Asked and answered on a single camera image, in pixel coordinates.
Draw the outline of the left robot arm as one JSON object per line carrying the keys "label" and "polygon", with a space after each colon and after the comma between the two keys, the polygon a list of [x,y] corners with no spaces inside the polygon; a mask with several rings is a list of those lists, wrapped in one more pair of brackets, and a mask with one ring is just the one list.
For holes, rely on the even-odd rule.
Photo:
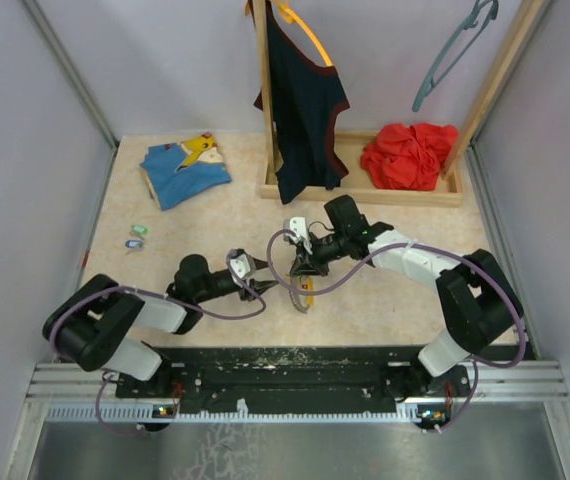
{"label": "left robot arm", "polygon": [[[242,249],[231,251],[226,268],[211,271],[199,254],[184,257],[164,294],[119,284],[105,274],[85,283],[45,321],[42,335],[60,356],[82,370],[109,370],[137,380],[141,389],[159,397],[173,384],[171,362],[159,351],[128,336],[134,328],[184,335],[204,316],[225,321],[245,320],[266,310],[262,295],[278,285],[256,280],[267,267]],[[221,314],[205,310],[211,300],[236,294],[241,301],[258,301],[257,311]]]}

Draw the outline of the blue key tag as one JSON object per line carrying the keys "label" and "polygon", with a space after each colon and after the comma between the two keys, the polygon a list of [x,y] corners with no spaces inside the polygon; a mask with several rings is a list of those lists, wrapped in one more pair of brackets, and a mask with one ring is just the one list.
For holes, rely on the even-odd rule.
{"label": "blue key tag", "polygon": [[139,239],[130,239],[125,242],[125,247],[128,249],[142,249],[144,247],[144,242]]}

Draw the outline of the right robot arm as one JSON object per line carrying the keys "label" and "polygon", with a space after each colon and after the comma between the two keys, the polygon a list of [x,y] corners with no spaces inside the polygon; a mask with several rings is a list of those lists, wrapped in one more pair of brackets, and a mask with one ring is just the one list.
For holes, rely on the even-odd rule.
{"label": "right robot arm", "polygon": [[402,274],[438,296],[445,327],[393,380],[398,396],[435,395],[452,368],[477,359],[510,328],[517,332],[518,351],[506,365],[524,358],[523,307],[490,252],[459,255],[418,243],[390,224],[369,223],[348,195],[326,203],[325,211],[332,227],[324,237],[302,217],[285,221],[284,238],[296,249],[291,276],[326,276],[331,262],[349,257],[358,266]]}

